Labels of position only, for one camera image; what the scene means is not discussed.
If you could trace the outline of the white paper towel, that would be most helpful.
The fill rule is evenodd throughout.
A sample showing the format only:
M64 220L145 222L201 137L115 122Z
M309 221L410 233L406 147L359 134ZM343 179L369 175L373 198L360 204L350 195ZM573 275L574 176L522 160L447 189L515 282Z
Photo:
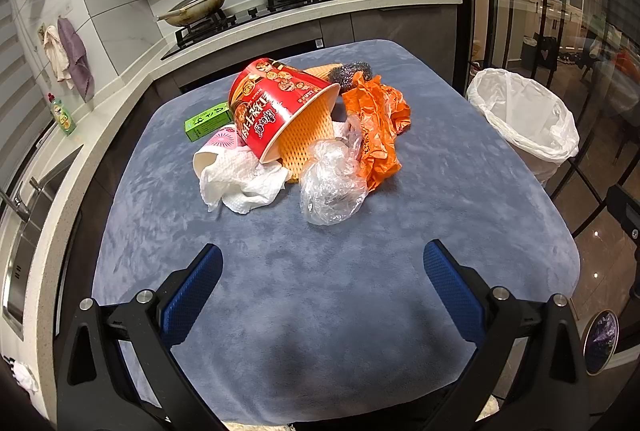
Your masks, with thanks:
M290 175L280 162L262 164L247 146L203 146L192 164L208 210L224 204L235 214L270 205Z

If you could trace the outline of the clear plastic bag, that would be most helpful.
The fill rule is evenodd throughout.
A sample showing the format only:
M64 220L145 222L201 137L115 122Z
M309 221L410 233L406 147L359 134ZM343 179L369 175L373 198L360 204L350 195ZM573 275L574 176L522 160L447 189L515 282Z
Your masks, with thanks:
M308 148L309 159L299 177L299 206L304 219L319 226L337 225L349 219L368 195L361 175L363 134L359 119L349 116L334 122L334 138Z

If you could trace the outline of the orange plastic bag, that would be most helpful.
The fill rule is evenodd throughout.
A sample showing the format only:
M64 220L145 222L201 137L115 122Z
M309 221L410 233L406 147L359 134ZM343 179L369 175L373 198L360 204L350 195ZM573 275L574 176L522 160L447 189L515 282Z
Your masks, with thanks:
M362 70L352 76L352 87L342 98L347 115L359 120L359 174L373 192L401 169L395 142L411 126L410 106L399 90L383 84L380 76L364 78Z

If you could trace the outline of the red instant noodle bowl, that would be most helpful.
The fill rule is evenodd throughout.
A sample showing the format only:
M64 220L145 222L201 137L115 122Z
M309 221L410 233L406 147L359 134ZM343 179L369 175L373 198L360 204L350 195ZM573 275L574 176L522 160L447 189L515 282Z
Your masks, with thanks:
M258 58L235 77L228 95L236 131L263 164L281 157L285 128L314 106L333 110L340 86L271 58Z

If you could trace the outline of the steel wool scrubber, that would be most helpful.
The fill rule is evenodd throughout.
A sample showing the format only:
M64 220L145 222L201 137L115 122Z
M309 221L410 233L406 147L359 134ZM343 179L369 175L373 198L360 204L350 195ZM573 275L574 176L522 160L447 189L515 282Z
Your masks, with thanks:
M329 70L328 80L331 84L339 84L340 93L345 93L354 87L354 77L357 74L360 74L364 80L370 80L371 66L366 62L338 64Z

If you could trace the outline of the steel kitchen sink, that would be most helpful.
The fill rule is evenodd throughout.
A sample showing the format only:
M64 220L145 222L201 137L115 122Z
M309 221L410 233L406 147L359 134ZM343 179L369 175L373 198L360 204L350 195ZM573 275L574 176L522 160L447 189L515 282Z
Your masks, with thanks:
M28 219L20 224L2 284L2 316L21 340L24 339L26 288L32 259L53 200L79 152L80 148L77 148L70 153L42 179L29 180L32 197L26 203Z

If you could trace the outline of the white lined trash bin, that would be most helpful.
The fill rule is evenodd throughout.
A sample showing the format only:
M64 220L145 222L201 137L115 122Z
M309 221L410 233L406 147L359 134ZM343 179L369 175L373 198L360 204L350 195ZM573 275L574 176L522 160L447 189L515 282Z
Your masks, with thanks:
M577 155L579 133L572 112L534 79L486 68L471 80L466 99L518 153L538 182L547 183Z

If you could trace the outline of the chrome faucet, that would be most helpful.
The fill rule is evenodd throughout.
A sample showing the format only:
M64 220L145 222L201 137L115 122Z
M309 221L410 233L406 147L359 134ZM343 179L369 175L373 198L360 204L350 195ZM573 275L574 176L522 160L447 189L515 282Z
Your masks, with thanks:
M31 177L28 181L29 185L32 187L36 195L39 195L42 192L42 186L40 183L34 178ZM20 196L20 192L16 192L13 197L6 194L5 191L0 190L0 197L2 202L6 204L11 210L13 210L20 219L29 223L32 220L32 211L29 210L24 200Z

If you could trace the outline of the pink white wrapper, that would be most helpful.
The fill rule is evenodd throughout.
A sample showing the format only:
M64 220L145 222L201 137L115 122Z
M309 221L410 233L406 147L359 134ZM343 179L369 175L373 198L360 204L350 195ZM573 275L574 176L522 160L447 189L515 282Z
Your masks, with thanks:
M239 136L235 125L226 125L214 132L212 137L206 142L204 148L207 151L219 152L236 150L244 147L245 143Z

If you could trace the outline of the yellow foam net sleeve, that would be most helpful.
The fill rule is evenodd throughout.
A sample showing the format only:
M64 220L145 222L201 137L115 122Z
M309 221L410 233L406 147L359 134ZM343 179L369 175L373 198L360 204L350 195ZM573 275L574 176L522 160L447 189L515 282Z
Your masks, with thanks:
M334 138L331 120L332 106L325 100L314 102L297 115L284 129L279 138L281 164L288 169L288 182L297 182L308 162L308 148L318 140Z

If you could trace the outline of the green dish soap bottle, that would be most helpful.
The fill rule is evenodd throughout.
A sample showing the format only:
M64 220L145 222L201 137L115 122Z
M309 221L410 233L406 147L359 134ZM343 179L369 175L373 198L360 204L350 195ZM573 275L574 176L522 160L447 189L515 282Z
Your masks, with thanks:
M69 136L76 129L75 120L60 99L56 98L52 93L49 93L47 98L55 122L60 126L66 136Z

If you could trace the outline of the purple hanging towel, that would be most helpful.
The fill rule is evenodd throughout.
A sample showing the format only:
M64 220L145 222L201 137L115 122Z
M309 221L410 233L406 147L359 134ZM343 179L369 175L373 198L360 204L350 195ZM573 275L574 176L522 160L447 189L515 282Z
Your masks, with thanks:
M87 52L72 23L65 17L58 18L58 35L68 59L70 79L84 102L91 101L94 79L89 68Z

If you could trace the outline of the white hanging cloth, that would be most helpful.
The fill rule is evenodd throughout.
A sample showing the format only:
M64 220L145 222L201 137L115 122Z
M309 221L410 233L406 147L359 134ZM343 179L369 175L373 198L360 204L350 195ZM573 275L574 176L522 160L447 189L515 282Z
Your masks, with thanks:
M42 47L51 64L56 81L64 82L69 89L73 89L72 76L70 76L70 60L58 34L58 28L54 25L44 28Z

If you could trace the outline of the beige wok with lid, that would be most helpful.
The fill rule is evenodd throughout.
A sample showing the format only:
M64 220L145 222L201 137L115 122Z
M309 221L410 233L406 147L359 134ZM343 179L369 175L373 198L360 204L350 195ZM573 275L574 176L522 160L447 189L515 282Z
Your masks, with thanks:
M175 27L191 25L209 13L220 10L226 0L182 0L172 9L156 19Z

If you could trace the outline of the black gas stove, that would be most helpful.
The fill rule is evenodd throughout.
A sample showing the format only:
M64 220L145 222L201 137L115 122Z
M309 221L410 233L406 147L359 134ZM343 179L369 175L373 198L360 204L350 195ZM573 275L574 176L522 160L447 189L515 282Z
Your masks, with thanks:
M328 1L332 0L267 0L259 3L258 6L239 10L238 13L223 9L210 12L201 20L180 27L175 32L175 44L160 59L163 61L166 58L171 58L171 56L194 46L194 44L260 18Z

